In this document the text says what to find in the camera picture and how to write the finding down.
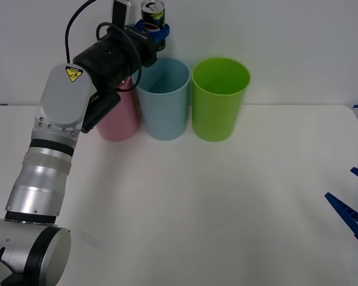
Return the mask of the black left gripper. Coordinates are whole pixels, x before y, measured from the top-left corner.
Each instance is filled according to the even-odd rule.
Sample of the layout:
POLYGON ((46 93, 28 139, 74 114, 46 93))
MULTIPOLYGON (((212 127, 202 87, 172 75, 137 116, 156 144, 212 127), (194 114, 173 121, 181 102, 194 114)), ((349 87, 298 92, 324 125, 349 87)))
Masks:
POLYGON ((135 44, 143 67, 152 66, 157 60, 157 53, 165 48, 165 40, 169 35, 170 26, 155 32, 144 32, 144 21, 139 20, 135 26, 125 26, 124 31, 135 44))

